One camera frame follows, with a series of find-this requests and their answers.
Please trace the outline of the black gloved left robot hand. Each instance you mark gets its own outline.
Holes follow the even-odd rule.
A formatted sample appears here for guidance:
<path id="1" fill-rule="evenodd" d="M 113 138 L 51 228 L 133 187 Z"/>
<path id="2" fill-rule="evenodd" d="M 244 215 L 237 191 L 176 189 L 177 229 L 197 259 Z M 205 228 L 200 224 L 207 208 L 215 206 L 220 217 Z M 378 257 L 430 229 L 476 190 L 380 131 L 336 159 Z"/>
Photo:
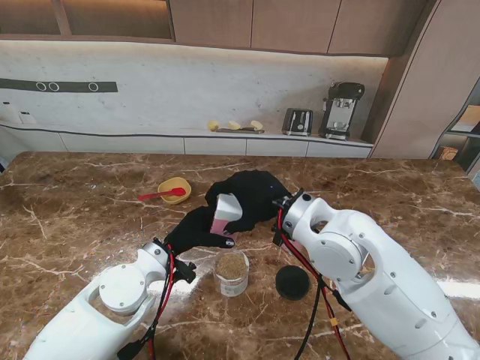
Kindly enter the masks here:
<path id="1" fill-rule="evenodd" d="M 215 210 L 209 206 L 188 212 L 164 241 L 176 256 L 195 247 L 233 248 L 232 238 L 210 232 L 214 215 Z"/>

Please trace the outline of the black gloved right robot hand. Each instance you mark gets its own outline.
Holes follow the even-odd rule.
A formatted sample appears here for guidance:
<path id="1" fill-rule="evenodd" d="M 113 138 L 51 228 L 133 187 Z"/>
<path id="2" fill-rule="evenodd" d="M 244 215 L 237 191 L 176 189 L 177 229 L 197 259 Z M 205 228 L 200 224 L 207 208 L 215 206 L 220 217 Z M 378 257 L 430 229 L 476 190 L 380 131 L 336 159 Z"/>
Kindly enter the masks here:
<path id="1" fill-rule="evenodd" d="M 220 194 L 234 195 L 242 209 L 241 218 L 225 226 L 228 233 L 251 231 L 259 222 L 275 218 L 278 207 L 274 201 L 292 196 L 270 172 L 256 169 L 236 172 L 226 180 L 215 182 L 208 189 L 205 200 L 214 206 Z"/>

